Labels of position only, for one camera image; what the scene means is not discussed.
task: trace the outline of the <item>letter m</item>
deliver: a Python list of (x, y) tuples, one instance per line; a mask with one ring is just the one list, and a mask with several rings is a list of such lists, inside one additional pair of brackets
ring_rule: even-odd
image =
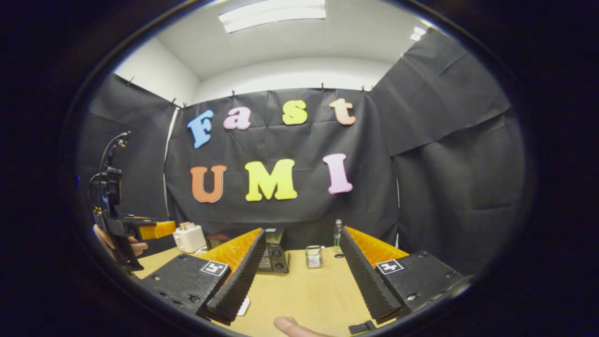
[(295, 162), (291, 159), (281, 159), (275, 164), (273, 172), (268, 174), (264, 165), (259, 161), (252, 161), (246, 164), (246, 170), (249, 172), (249, 192), (246, 195), (247, 201), (260, 201), (262, 194), (258, 187), (264, 193), (266, 199), (273, 196), (274, 188), (277, 192), (274, 197), (278, 200), (294, 199), (298, 193), (294, 190), (291, 168)]

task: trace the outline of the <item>ceiling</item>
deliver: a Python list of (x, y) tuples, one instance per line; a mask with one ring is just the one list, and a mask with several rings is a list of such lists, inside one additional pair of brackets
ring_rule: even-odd
[(216, 1), (158, 35), (201, 81), (279, 59), (343, 57), (394, 64), (411, 45), (414, 16), (380, 0), (326, 0), (325, 20), (295, 20), (227, 34), (218, 15), (256, 0)]

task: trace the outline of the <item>orange gripper pad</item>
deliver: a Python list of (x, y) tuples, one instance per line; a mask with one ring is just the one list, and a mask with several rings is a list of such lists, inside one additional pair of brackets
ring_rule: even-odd
[(362, 233), (361, 231), (348, 226), (345, 226), (345, 229), (373, 268), (375, 268), (376, 264), (379, 262), (385, 262), (409, 255), (401, 249), (393, 247), (392, 245)]
[(199, 256), (204, 260), (212, 260), (220, 263), (225, 263), (231, 268), (231, 273), (227, 277), (227, 281), (235, 273), (237, 267), (243, 261), (247, 251), (252, 247), (252, 244), (262, 231), (261, 228), (257, 228), (253, 231), (247, 232), (241, 236), (231, 239), (218, 247), (215, 247), (206, 253)]

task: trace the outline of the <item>water bottle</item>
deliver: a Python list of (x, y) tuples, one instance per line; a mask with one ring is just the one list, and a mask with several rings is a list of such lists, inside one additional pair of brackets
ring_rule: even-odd
[(341, 219), (335, 220), (335, 229), (333, 230), (333, 246), (339, 246), (339, 238), (341, 237)]

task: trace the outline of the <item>table surface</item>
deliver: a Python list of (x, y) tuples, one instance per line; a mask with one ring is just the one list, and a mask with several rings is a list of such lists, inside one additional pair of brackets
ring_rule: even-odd
[[(349, 326), (371, 317), (345, 258), (335, 258), (336, 251), (335, 247), (325, 248), (323, 266), (317, 269), (306, 267), (303, 249), (287, 251), (291, 255), (288, 274), (257, 273), (247, 294), (250, 305), (245, 315), (237, 316), (231, 326), (213, 323), (250, 336), (285, 336), (273, 321), (288, 316), (320, 333), (349, 336)], [(140, 258), (144, 270), (135, 274), (145, 278), (179, 254), (175, 247)]]

